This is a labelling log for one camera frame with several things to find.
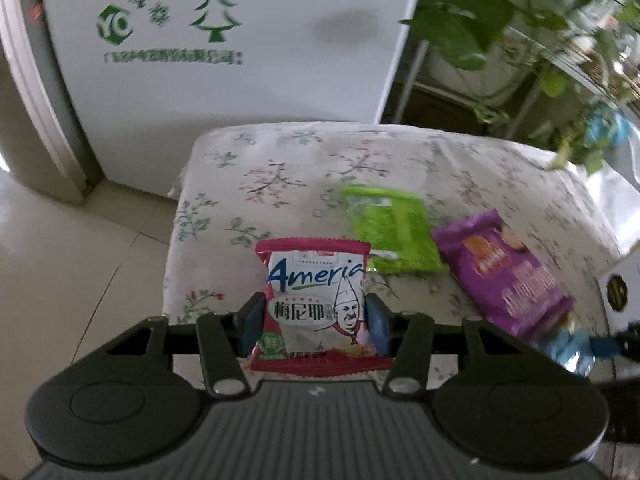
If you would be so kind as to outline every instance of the tile floor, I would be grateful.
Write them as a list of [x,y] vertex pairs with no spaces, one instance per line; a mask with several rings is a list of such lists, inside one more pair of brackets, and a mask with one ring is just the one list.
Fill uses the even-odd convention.
[[39,462],[22,422],[29,394],[161,312],[175,208],[107,181],[65,205],[0,171],[0,477]]

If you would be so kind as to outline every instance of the green hexagon logo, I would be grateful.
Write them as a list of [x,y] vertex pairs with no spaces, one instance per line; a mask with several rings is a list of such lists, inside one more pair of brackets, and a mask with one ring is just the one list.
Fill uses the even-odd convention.
[[98,16],[98,36],[114,45],[121,44],[133,33],[129,25],[129,14],[127,9],[108,6]]

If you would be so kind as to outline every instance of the blue lettering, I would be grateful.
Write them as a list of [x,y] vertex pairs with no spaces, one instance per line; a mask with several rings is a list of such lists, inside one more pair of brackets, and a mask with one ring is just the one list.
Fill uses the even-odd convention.
[[297,274],[294,274],[292,272],[291,275],[289,276],[289,286],[293,285],[298,280],[298,278],[300,278],[300,283],[304,285],[307,278],[309,279],[310,282],[313,283],[314,275],[312,272],[300,271]]
[[316,282],[324,283],[326,281],[326,277],[329,273],[326,270],[321,270],[316,273]]
[[359,272],[364,274],[364,268],[362,267],[362,264],[357,264],[355,267],[353,267],[353,269],[349,271],[349,277],[352,278],[354,274],[357,274]]
[[327,285],[331,285],[331,281],[332,279],[335,278],[336,274],[340,274],[340,272],[342,271],[344,267],[338,267],[337,269],[331,269],[329,271],[329,281],[327,282]]
[[271,272],[269,273],[269,277],[267,278],[267,283],[270,282],[280,282],[280,291],[284,292],[287,286],[287,259],[281,259]]

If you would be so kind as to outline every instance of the white board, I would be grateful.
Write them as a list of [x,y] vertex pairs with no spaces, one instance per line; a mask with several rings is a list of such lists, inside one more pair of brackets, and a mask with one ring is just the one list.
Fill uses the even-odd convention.
[[414,5],[45,0],[63,77],[105,174],[158,194],[194,139],[217,126],[378,122],[406,35],[398,21]]

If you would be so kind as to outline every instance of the round black disc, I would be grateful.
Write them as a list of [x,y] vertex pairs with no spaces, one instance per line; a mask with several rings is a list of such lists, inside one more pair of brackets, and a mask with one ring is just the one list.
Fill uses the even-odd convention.
[[179,441],[200,398],[183,378],[136,359],[69,368],[31,397],[25,423],[54,459],[79,466],[131,465]]
[[590,458],[607,427],[606,401],[559,371],[497,362],[464,370],[434,394],[434,416],[462,449],[496,465],[547,468]]

